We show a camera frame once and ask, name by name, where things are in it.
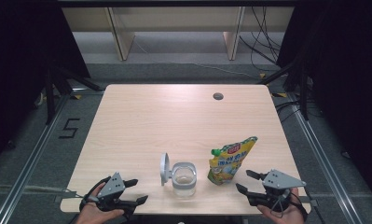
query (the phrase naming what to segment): desk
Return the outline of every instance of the desk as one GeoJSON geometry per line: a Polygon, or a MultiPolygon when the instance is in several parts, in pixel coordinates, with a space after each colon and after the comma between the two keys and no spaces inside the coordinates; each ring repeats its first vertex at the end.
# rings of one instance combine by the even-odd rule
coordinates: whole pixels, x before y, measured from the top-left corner
{"type": "MultiPolygon", "coordinates": [[[[250,169],[271,168],[299,178],[268,88],[262,85],[110,85],[90,127],[68,189],[87,193],[99,180],[120,172],[138,184],[121,199],[148,195],[135,214],[251,215],[260,212],[238,193],[235,183],[264,192],[250,169]],[[220,92],[222,100],[213,95],[220,92]],[[211,149],[257,136],[258,141],[229,184],[216,186],[207,175],[211,149]],[[196,193],[186,200],[161,186],[159,165],[167,152],[171,167],[189,161],[197,168],[196,193]]],[[[78,212],[80,199],[64,199],[63,212],[78,212]]]]}

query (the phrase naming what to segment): background desk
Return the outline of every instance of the background desk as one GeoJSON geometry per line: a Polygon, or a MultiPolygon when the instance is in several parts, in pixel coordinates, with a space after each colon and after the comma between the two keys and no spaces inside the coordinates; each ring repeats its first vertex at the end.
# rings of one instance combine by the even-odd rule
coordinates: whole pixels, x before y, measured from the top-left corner
{"type": "MultiPolygon", "coordinates": [[[[136,214],[251,215],[260,212],[238,193],[235,183],[265,192],[261,181],[245,171],[266,173],[271,168],[299,178],[266,86],[111,85],[68,189],[85,194],[99,180],[119,171],[124,180],[139,179],[138,185],[125,190],[124,198],[148,195],[136,214]],[[216,92],[224,99],[215,100],[216,92]],[[216,186],[208,180],[211,149],[253,135],[258,141],[233,181],[216,186]],[[161,186],[159,165],[164,152],[171,166],[179,161],[196,165],[198,180],[191,198],[176,198],[171,181],[161,186]]],[[[64,199],[61,210],[77,212],[79,203],[79,199],[64,199]]]]}

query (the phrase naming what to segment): person's left hand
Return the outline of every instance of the person's left hand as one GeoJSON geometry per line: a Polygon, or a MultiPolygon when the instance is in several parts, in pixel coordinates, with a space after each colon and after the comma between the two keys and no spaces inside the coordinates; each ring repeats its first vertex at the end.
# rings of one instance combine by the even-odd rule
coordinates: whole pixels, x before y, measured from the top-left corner
{"type": "MultiPolygon", "coordinates": [[[[99,185],[91,195],[96,196],[98,195],[99,191],[103,188],[104,183],[99,185]]],[[[124,210],[122,209],[115,209],[108,212],[101,211],[95,203],[86,203],[84,205],[83,210],[81,210],[80,215],[77,219],[77,224],[81,223],[88,223],[88,224],[102,224],[110,219],[120,217],[124,215],[124,210]]]]}

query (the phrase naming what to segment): black stand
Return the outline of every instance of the black stand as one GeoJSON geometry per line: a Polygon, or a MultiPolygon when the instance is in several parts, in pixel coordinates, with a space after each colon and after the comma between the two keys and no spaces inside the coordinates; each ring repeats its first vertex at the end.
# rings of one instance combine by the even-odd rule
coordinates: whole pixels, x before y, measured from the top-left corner
{"type": "Polygon", "coordinates": [[[46,95],[47,95],[47,110],[48,110],[48,117],[46,124],[49,124],[52,121],[52,118],[55,116],[55,103],[54,103],[54,92],[52,85],[58,89],[60,94],[68,95],[70,94],[73,89],[70,86],[67,78],[74,79],[75,81],[89,87],[94,91],[103,91],[102,88],[95,85],[94,83],[86,80],[83,77],[80,77],[71,71],[61,68],[58,66],[52,66],[49,68],[46,74],[46,95]]]}
{"type": "Polygon", "coordinates": [[[258,83],[267,85],[276,78],[288,73],[289,76],[283,85],[284,89],[286,91],[293,91],[297,85],[300,86],[300,111],[305,120],[308,120],[308,76],[310,75],[310,71],[313,67],[313,62],[316,61],[316,56],[318,55],[320,46],[324,42],[325,29],[327,24],[330,22],[330,16],[333,15],[333,2],[334,0],[330,0],[330,2],[327,3],[323,12],[312,25],[308,31],[306,40],[304,41],[294,60],[276,73],[258,83]]]}

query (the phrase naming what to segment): person's right hand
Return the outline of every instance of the person's right hand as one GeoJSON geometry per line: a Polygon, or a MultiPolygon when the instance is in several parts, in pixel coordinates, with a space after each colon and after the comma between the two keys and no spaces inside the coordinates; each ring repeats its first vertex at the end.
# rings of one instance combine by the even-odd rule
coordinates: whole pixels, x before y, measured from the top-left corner
{"type": "MultiPolygon", "coordinates": [[[[293,188],[291,189],[291,192],[293,193],[291,195],[291,201],[293,203],[299,203],[299,200],[296,198],[298,197],[298,189],[293,188]]],[[[270,218],[277,224],[304,224],[304,218],[301,214],[301,211],[299,211],[299,209],[292,204],[290,204],[282,213],[270,211],[270,208],[264,205],[258,205],[257,209],[263,214],[264,217],[270,218]]]]}

